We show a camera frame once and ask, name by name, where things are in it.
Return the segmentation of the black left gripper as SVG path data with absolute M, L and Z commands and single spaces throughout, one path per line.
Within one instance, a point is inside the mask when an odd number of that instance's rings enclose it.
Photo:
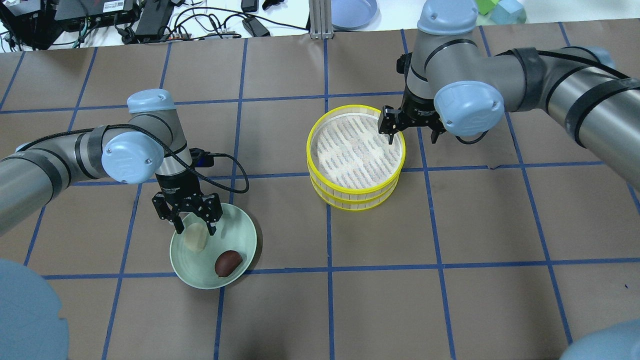
M 173 224 L 176 234 L 185 230 L 180 214 L 195 214 L 201 219 L 208 235 L 217 232 L 217 222 L 223 216 L 218 193 L 206 194 L 201 190 L 201 181 L 190 171 L 172 175 L 155 174 L 160 191 L 151 199 L 158 218 Z

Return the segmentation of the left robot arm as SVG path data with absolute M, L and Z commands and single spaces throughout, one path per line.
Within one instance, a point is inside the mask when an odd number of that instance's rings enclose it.
M 156 178 L 157 215 L 185 230 L 182 214 L 194 214 L 210 235 L 223 210 L 217 194 L 201 191 L 213 154 L 189 148 L 174 99 L 166 89 L 139 91 L 126 101 L 130 121 L 51 134 L 27 142 L 1 159 L 0 230 L 7 233 L 71 185 L 112 178 L 140 184 Z

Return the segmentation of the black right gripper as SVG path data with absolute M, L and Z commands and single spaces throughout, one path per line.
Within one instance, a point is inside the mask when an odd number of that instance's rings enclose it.
M 384 105 L 378 116 L 378 133 L 387 136 L 388 145 L 393 145 L 394 135 L 410 127 L 428 127 L 430 143 L 436 144 L 447 132 L 441 116 L 435 109 L 432 98 L 423 98 L 405 89 L 399 109 Z

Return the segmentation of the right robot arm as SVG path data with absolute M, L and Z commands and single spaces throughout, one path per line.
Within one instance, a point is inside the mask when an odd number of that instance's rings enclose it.
M 599 47 L 512 48 L 484 57 L 473 41 L 473 0 L 427 0 L 413 52 L 397 60 L 402 105 L 385 105 L 378 132 L 393 143 L 411 127 L 482 135 L 506 113 L 545 111 L 576 144 L 627 183 L 640 184 L 639 80 L 614 69 Z

